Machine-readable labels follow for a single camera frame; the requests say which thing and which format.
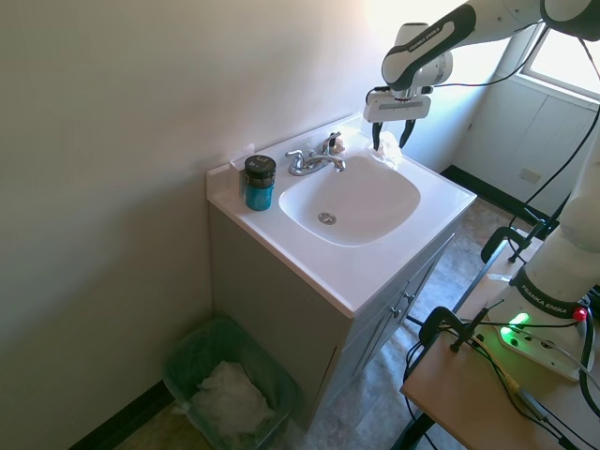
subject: beige wall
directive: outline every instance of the beige wall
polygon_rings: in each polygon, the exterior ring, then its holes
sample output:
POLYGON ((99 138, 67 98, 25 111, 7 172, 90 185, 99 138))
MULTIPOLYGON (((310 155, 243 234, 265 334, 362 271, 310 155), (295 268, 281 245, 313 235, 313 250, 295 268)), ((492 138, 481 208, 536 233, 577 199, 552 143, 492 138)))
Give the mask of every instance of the beige wall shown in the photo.
POLYGON ((398 26, 451 5, 9 3, 0 446, 59 450, 156 383, 210 315, 205 171, 358 111, 398 26))

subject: floor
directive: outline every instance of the floor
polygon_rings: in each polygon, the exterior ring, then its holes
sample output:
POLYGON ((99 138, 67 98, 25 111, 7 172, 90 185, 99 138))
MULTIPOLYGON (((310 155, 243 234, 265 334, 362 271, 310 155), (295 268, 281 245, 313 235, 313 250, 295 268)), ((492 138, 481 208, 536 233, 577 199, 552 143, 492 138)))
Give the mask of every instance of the floor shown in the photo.
MULTIPOLYGON (((424 320, 436 306, 453 307, 483 264, 479 252, 491 234, 510 216, 477 200, 460 225, 426 288, 412 309, 424 320)), ((519 228, 529 229, 522 222, 519 228)), ((389 450, 410 416, 399 393, 406 351, 416 342, 418 329, 400 327, 365 371, 314 422, 309 433, 290 423, 273 450, 389 450)), ((168 407, 121 443, 117 450, 204 450, 211 447, 185 416, 168 407)), ((463 448, 439 426, 429 432, 443 450, 463 448)), ((428 443, 419 450, 429 449, 428 443)))

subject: white plastic bag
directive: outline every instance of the white plastic bag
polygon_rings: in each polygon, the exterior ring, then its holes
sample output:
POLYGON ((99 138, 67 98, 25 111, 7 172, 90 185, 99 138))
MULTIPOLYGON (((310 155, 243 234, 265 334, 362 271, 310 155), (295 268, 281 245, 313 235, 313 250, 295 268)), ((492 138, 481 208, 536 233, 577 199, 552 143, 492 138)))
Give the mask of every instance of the white plastic bag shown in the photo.
POLYGON ((252 434, 275 414, 238 363, 219 363, 198 387, 191 401, 221 436, 252 434))
POLYGON ((389 131, 385 131, 380 135, 380 144, 377 151, 373 149, 373 144, 369 146, 368 150, 375 159, 394 170, 398 168, 398 164, 402 160, 400 144, 396 140, 396 137, 389 131))

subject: blue jar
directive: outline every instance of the blue jar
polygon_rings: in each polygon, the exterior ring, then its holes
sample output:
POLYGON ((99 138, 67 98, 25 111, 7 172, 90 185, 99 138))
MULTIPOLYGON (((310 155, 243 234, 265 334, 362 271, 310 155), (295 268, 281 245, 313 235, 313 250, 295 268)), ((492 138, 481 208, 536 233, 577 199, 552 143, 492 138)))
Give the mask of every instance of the blue jar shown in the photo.
POLYGON ((271 207, 275 187, 276 162, 270 157, 254 155, 244 163, 246 173, 246 206, 254 211, 271 207))

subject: wooden table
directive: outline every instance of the wooden table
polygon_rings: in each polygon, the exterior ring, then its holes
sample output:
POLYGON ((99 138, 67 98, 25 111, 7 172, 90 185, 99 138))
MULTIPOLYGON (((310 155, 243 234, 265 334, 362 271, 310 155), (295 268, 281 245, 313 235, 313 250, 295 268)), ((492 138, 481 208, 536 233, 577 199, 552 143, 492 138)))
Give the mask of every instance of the wooden table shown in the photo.
MULTIPOLYGON (((459 303, 457 315, 472 319, 505 286, 506 281, 495 276, 513 276, 521 263, 511 264, 510 247, 500 247, 459 303)), ((528 261, 539 249, 535 240, 522 253, 528 261)), ((538 401, 550 408, 589 443, 600 446, 600 421, 587 406, 578 383, 535 364, 515 352, 505 349, 492 327, 480 326, 478 332, 498 356, 508 372, 538 401)), ((600 378, 600 335, 595 341, 595 361, 592 374, 600 378)), ((510 404, 491 364, 467 345, 459 353, 449 346, 456 340, 441 333, 404 383, 401 392, 423 412, 398 438, 394 450, 413 449, 434 423, 440 424, 468 449, 561 449, 556 440, 543 429, 520 416, 510 404)), ((590 391, 600 404, 600 393, 590 383, 590 391)), ((589 448, 565 430, 579 448, 589 448)))

